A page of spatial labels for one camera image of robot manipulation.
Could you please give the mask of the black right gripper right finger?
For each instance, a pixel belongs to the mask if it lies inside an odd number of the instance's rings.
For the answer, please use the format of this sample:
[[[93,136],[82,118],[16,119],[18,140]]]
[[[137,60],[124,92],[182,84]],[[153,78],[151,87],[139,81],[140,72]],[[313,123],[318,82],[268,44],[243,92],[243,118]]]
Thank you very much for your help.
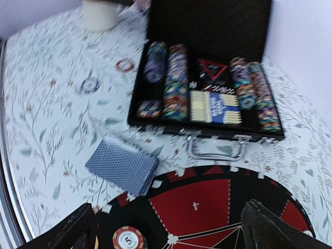
[[[241,223],[246,248],[331,248],[288,225],[254,199],[246,202]]]

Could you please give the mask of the red 5 poker chip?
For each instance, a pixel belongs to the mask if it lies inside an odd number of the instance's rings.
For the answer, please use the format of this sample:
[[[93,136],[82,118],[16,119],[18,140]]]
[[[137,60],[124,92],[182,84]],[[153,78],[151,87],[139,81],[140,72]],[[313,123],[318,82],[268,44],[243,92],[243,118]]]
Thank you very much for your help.
[[[123,226],[115,231],[113,246],[115,249],[147,248],[145,237],[137,228],[131,226]]]

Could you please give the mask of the purple 500 poker chip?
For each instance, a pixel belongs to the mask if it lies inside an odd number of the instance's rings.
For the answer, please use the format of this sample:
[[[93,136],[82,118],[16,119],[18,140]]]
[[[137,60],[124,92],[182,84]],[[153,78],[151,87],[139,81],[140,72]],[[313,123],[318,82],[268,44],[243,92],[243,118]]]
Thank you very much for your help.
[[[161,101],[145,100],[140,105],[136,115],[140,118],[157,118],[161,114]]]

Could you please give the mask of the orange big blind button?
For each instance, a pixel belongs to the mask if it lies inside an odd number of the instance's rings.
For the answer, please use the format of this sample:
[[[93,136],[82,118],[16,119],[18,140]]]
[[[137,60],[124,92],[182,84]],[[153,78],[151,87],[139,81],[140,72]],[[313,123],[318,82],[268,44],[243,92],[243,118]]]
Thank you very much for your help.
[[[95,246],[94,249],[98,249],[99,248],[99,239],[98,236],[95,237]]]

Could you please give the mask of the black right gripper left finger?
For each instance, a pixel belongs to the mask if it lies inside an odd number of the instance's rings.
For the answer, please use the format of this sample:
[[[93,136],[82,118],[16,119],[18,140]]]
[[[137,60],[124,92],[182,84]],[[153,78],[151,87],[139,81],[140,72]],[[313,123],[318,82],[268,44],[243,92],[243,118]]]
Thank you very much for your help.
[[[97,228],[92,205],[84,203],[49,231],[19,248],[96,248]]]

